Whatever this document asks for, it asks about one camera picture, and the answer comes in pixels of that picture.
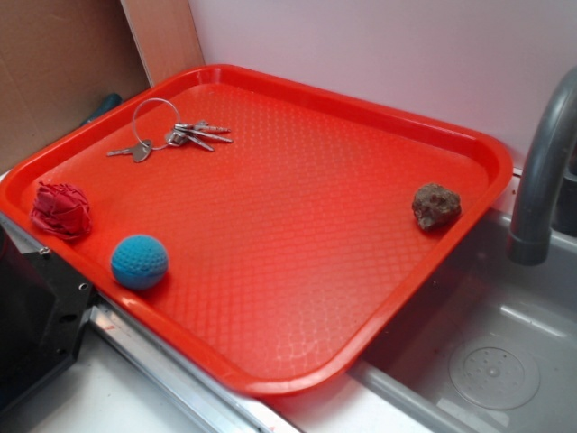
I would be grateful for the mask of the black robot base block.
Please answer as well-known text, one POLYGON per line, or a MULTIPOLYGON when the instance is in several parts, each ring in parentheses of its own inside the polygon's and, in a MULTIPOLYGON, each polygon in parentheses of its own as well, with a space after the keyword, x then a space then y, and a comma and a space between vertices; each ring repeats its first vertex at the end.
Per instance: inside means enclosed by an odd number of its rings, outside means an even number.
POLYGON ((78 359, 93 283, 1 216, 1 413, 78 359))

